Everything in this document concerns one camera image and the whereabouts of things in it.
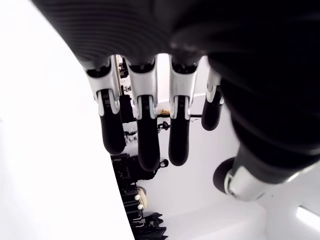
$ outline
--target black fingertip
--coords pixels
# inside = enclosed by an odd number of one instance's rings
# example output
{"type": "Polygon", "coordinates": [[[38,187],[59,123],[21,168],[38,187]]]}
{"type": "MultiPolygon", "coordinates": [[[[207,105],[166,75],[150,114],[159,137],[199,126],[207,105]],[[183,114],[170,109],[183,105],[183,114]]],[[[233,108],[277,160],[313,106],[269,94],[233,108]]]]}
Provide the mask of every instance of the black fingertip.
{"type": "Polygon", "coordinates": [[[223,161],[214,171],[213,174],[213,184],[214,186],[222,193],[225,191],[225,178],[230,169],[232,169],[235,162],[235,158],[229,158],[228,160],[223,161]]]}

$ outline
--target ceiling light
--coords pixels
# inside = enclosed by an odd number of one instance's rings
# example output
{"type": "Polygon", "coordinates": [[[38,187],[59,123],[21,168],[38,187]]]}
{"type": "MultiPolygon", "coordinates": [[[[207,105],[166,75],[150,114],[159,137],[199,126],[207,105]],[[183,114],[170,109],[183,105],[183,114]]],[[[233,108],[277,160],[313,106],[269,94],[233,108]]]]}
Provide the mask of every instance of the ceiling light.
{"type": "Polygon", "coordinates": [[[320,215],[305,208],[304,206],[299,206],[296,211],[296,216],[305,224],[314,228],[320,232],[320,215]]]}

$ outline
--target robotic finger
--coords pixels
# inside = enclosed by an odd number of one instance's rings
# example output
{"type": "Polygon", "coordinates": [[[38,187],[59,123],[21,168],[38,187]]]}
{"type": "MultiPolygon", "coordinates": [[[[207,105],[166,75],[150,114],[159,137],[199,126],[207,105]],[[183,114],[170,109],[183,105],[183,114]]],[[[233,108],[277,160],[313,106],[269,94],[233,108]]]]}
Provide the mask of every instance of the robotic finger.
{"type": "Polygon", "coordinates": [[[138,155],[141,167],[149,172],[160,164],[160,149],[157,128],[158,86],[157,58],[144,64],[130,64],[133,102],[137,108],[138,155]]]}
{"type": "Polygon", "coordinates": [[[98,103],[103,144],[114,155],[120,154],[126,146],[116,67],[115,56],[112,55],[102,67],[86,70],[94,100],[98,103]]]}
{"type": "Polygon", "coordinates": [[[207,131],[216,129],[225,102],[220,87],[221,75],[210,67],[201,124],[207,131]]]}
{"type": "Polygon", "coordinates": [[[189,124],[198,63],[180,64],[170,58],[170,138],[169,159],[183,165],[189,155],[189,124]]]}

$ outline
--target white wall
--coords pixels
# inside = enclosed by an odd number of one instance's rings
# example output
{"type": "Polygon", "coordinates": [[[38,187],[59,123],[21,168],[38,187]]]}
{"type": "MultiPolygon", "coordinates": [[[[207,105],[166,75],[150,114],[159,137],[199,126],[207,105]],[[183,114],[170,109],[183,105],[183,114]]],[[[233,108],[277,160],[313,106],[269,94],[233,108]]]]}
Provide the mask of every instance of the white wall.
{"type": "Polygon", "coordinates": [[[0,239],[134,239],[82,67],[29,1],[0,29],[0,239]]]}
{"type": "Polygon", "coordinates": [[[320,165],[279,185],[259,203],[267,210],[268,240],[318,240],[320,232],[297,219],[298,206],[303,205],[320,214],[320,165]]]}
{"type": "Polygon", "coordinates": [[[170,240],[253,240],[264,233],[265,222],[266,212],[257,203],[229,199],[164,218],[163,225],[170,240]]]}

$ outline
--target robotic hand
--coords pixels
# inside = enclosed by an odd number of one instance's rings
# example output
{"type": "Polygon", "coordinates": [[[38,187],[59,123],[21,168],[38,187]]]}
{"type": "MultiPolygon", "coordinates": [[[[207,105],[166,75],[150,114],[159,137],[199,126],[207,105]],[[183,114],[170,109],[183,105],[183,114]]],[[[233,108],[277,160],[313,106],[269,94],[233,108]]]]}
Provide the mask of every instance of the robotic hand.
{"type": "Polygon", "coordinates": [[[82,64],[99,105],[104,146],[125,147],[115,54],[126,57],[141,166],[159,165],[157,54],[170,55],[169,158],[189,152],[199,59],[211,66],[202,126],[228,106],[240,140],[213,176],[223,193],[253,201],[320,159],[320,7],[284,0],[33,0],[82,64]]]}

